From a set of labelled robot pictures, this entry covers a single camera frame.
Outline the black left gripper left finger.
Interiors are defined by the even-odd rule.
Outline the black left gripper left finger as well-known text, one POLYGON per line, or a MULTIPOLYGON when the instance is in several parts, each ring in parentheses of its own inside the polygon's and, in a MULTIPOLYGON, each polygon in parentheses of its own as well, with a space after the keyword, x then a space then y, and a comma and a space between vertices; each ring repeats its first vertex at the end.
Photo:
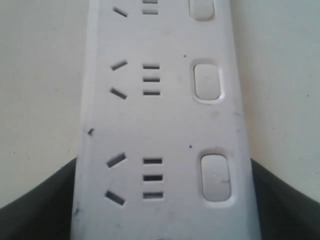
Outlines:
POLYGON ((0 209, 2 240, 69 240, 75 185, 73 159, 0 209))

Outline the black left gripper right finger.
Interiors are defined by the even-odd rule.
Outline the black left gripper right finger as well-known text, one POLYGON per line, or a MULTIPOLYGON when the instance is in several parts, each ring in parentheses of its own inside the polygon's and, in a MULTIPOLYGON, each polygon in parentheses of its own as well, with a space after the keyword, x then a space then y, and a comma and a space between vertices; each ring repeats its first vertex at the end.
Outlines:
POLYGON ((263 240, 318 240, 320 203, 251 160, 263 240))

